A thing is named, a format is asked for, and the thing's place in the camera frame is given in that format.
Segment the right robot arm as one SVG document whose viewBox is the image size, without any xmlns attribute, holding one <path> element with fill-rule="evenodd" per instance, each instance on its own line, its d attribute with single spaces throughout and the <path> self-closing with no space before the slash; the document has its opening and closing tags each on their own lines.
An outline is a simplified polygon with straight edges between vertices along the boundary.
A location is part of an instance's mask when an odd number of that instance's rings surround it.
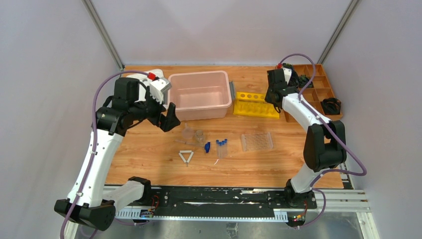
<svg viewBox="0 0 422 239">
<path fill-rule="evenodd" d="M 278 112 L 285 111 L 306 131 L 303 150 L 304 164 L 299 172 L 286 183 L 284 201 L 296 208 L 312 196 L 312 186 L 330 169 L 346 160 L 346 151 L 337 141 L 345 140 L 345 126 L 332 121 L 300 96 L 299 90 L 288 85 L 291 69 L 280 68 L 267 71 L 268 89 L 265 102 Z"/>
</svg>

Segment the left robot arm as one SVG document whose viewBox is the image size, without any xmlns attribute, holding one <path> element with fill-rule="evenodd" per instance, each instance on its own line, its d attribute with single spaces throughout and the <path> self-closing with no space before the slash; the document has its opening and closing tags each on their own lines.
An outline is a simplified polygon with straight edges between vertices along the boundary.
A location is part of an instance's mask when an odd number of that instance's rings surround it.
<svg viewBox="0 0 422 239">
<path fill-rule="evenodd" d="M 151 182 L 130 177 L 122 186 L 104 192 L 111 162 L 127 131 L 145 120 L 168 132 L 180 125 L 174 103 L 164 98 L 172 85 L 163 77 L 151 76 L 146 83 L 123 77 L 115 81 L 114 93 L 94 109 L 91 139 L 74 187 L 54 210 L 68 221 L 105 231 L 118 211 L 137 202 L 148 205 L 153 198 Z"/>
</svg>

